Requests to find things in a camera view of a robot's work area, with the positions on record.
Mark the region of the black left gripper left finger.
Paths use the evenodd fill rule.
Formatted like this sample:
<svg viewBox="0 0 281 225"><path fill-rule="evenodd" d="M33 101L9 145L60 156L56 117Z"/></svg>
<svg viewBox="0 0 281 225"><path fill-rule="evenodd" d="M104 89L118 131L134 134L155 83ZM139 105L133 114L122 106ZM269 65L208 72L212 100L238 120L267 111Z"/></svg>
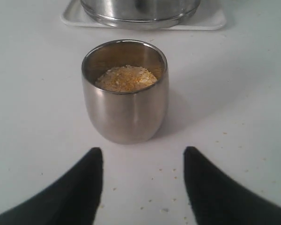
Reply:
<svg viewBox="0 0 281 225"><path fill-rule="evenodd" d="M0 225L91 225L103 191L103 154L91 148L42 192L0 214Z"/></svg>

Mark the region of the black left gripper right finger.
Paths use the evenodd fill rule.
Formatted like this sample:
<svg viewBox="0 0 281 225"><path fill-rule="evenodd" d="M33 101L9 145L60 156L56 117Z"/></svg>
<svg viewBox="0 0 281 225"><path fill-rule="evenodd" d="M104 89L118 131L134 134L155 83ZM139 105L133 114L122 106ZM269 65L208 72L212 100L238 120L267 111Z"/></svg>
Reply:
<svg viewBox="0 0 281 225"><path fill-rule="evenodd" d="M184 181L199 225L281 225L281 207L238 184L192 146L184 151Z"/></svg>

